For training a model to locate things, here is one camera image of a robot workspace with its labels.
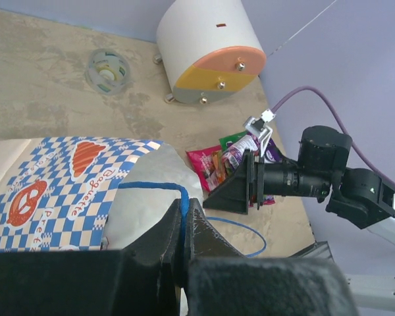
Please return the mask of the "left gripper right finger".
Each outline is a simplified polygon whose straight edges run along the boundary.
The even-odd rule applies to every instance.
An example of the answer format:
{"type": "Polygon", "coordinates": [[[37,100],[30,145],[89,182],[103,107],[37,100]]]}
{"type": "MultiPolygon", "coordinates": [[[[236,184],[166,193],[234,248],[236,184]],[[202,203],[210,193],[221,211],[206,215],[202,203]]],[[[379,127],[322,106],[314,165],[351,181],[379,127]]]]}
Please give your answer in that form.
{"type": "Polygon", "coordinates": [[[207,220],[191,199],[184,235],[183,288],[188,315],[243,315],[250,296],[244,286],[248,260],[207,220]]]}

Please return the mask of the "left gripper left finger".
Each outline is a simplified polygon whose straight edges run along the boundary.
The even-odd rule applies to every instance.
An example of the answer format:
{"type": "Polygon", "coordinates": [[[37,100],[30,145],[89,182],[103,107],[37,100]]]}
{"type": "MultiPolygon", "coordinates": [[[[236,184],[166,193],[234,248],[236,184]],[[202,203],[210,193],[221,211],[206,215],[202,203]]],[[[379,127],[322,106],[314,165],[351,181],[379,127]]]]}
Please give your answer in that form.
{"type": "Polygon", "coordinates": [[[162,219],[123,249],[119,315],[179,315],[182,214],[172,202],[162,219]]]}

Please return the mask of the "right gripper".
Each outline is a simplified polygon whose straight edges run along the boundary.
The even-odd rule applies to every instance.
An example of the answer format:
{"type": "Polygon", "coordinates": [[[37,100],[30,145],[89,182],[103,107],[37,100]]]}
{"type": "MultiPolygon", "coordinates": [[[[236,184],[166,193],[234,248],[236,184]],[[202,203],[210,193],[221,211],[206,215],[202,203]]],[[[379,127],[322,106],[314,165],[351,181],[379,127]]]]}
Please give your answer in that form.
{"type": "Polygon", "coordinates": [[[238,168],[203,201],[203,208],[247,215],[249,207],[263,205],[265,196],[315,198],[323,202],[330,193],[331,167],[300,153],[296,160],[282,157],[276,163],[253,164],[248,174],[250,151],[238,168]]]}

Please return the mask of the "orange snack packet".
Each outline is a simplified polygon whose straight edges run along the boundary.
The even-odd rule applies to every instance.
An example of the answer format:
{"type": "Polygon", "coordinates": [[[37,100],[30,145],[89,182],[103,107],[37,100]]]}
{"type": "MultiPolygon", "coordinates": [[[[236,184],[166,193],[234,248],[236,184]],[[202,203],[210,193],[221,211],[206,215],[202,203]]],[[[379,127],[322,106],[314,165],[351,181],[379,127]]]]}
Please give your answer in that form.
{"type": "Polygon", "coordinates": [[[217,182],[221,184],[233,173],[232,167],[230,163],[223,158],[223,152],[221,150],[214,151],[211,156],[217,182]]]}

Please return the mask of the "pink REAL crisps bag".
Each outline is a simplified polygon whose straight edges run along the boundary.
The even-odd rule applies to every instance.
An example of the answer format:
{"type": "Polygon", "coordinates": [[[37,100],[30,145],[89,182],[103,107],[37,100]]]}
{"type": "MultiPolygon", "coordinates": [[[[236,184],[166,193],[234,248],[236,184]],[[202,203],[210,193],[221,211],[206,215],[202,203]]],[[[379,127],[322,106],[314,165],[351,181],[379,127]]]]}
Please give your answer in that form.
{"type": "Polygon", "coordinates": [[[213,191],[225,179],[221,168],[221,154],[221,145],[186,152],[202,188],[207,192],[213,191]]]}

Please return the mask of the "green Fox's candy bag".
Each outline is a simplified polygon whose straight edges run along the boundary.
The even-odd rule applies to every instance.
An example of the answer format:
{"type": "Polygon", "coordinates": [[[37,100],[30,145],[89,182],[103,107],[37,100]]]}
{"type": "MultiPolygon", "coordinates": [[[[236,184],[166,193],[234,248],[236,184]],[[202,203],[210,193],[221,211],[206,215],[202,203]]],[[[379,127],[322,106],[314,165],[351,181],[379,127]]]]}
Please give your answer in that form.
{"type": "Polygon", "coordinates": [[[222,150],[226,151],[232,144],[236,143],[238,140],[243,138],[246,134],[247,132],[243,131],[219,138],[219,143],[221,145],[222,150]]]}

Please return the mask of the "checkered paper bag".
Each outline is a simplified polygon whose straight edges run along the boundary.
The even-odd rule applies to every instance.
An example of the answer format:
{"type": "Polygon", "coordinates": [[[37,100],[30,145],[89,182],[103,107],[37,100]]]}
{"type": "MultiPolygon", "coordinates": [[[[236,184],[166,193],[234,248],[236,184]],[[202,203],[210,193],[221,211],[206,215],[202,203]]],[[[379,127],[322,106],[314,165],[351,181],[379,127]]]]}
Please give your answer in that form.
{"type": "Polygon", "coordinates": [[[203,200],[196,173],[162,141],[0,141],[0,252],[124,248],[181,190],[203,200]]]}

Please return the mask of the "pink raspberry candy bag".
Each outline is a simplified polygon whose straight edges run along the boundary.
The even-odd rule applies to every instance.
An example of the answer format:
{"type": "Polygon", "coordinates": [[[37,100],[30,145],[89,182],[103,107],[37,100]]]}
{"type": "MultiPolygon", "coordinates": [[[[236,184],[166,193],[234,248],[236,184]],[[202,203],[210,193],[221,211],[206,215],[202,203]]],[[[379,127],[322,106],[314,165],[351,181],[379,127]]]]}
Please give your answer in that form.
{"type": "MultiPolygon", "coordinates": [[[[275,204],[275,197],[270,195],[264,195],[261,205],[273,205],[275,204]]],[[[249,206],[255,207],[257,205],[257,196],[253,196],[250,199],[249,206]]]]}

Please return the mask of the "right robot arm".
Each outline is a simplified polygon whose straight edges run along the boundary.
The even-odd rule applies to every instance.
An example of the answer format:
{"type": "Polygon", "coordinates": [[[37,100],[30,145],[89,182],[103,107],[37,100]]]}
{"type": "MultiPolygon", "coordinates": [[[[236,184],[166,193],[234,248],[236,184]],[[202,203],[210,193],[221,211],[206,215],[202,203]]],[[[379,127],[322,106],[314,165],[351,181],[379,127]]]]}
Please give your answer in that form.
{"type": "Polygon", "coordinates": [[[297,160],[264,163],[245,151],[234,173],[214,189],[203,207],[248,213],[263,197],[296,196],[327,201],[326,210],[395,245],[395,185],[377,173],[347,167],[352,138],[327,126],[302,133],[297,160]]]}

